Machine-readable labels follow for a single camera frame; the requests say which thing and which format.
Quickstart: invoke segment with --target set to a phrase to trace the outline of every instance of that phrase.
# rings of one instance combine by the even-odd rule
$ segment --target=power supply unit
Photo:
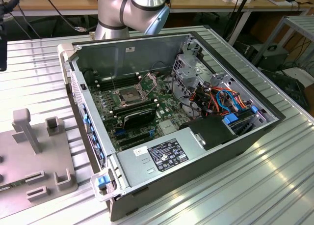
[[[262,46],[263,44],[251,45],[245,52],[245,58],[252,62]],[[286,49],[276,43],[272,43],[267,48],[256,66],[265,70],[276,72],[279,70],[278,67],[284,63],[288,55],[289,53]]]

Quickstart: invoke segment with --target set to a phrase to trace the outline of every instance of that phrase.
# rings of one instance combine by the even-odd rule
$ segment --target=open computer tower
[[[112,221],[242,154],[285,118],[195,32],[66,52],[70,101],[96,162],[91,183]]]

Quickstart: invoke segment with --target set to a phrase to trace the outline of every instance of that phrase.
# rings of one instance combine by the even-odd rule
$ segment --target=gray robot arm
[[[128,27],[157,34],[168,15],[165,0],[98,0],[95,40],[129,37]]]

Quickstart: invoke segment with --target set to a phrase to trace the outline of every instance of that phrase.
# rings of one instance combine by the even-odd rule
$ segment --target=power supply label
[[[148,148],[148,152],[160,172],[188,160],[186,153],[175,138]]]

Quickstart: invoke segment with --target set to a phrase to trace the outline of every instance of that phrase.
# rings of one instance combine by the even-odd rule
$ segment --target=metal shelf
[[[185,184],[114,224],[312,224],[314,220],[313,118],[213,30],[194,30],[287,117],[242,155]],[[0,224],[110,224],[105,203],[89,183],[92,169],[63,85],[56,47],[89,36],[8,44],[8,70],[0,73],[0,131],[12,128],[11,110],[28,107],[32,122],[64,119],[78,179],[75,192],[0,220]],[[204,59],[213,69],[219,65]]]
[[[279,42],[280,46],[284,46],[288,41],[289,37],[292,33],[298,32],[307,39],[314,41],[314,16],[284,16],[275,27],[267,41],[263,44],[262,48],[255,56],[252,61],[252,64],[256,65],[266,49],[269,47],[271,42],[275,39],[277,34],[281,31],[284,25],[288,25],[290,27],[289,31],[285,34],[282,40]],[[314,56],[314,50],[311,51],[301,62],[300,67],[303,67],[306,62],[310,60],[311,57]]]

